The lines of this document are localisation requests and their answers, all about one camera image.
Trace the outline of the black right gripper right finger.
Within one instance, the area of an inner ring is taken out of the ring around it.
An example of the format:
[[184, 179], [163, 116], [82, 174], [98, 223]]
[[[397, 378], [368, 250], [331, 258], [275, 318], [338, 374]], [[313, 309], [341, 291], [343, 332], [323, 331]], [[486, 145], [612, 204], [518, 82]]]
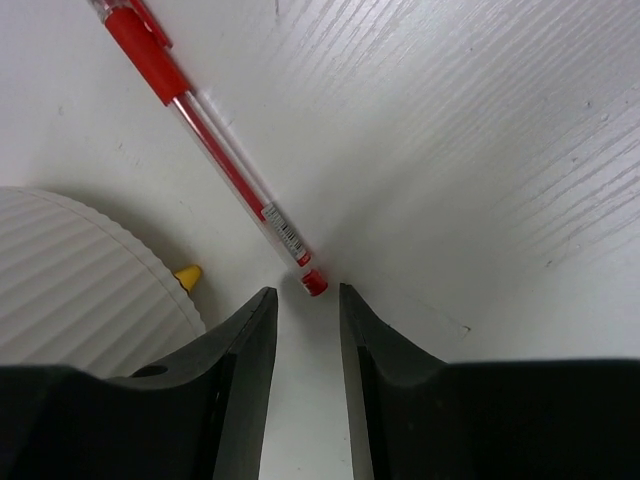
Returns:
[[339, 288], [339, 327], [353, 477], [447, 475], [446, 415], [437, 406], [444, 363], [382, 321], [355, 287]]

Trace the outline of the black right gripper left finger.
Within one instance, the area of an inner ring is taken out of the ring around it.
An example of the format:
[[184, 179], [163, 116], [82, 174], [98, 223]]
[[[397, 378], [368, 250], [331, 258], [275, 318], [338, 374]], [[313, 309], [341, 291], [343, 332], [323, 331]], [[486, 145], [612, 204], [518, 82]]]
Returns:
[[123, 454], [109, 479], [255, 479], [277, 345], [266, 287], [187, 346], [111, 380]]

